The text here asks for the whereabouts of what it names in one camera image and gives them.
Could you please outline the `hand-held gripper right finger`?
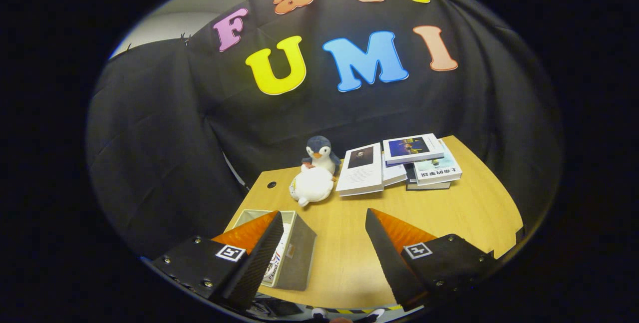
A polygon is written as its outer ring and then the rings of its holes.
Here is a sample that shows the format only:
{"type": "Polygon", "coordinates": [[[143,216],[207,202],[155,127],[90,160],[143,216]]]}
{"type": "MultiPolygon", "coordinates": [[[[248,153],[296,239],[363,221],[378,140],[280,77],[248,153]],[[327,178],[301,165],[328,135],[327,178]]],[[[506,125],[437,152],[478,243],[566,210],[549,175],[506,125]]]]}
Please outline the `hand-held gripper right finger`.
{"type": "Polygon", "coordinates": [[[456,234],[430,234],[370,208],[365,229],[396,302],[405,310],[453,300],[486,279],[498,264],[456,234]]]}

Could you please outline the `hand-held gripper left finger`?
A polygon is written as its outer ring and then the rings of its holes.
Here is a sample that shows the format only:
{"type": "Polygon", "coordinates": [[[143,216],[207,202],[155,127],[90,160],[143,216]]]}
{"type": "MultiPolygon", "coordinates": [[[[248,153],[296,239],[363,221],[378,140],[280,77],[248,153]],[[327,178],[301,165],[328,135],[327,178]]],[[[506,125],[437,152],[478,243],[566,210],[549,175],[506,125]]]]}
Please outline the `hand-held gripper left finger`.
{"type": "Polygon", "coordinates": [[[187,238],[151,266],[198,298],[242,312],[251,307],[283,232],[282,214],[270,211],[214,238],[187,238]]]}

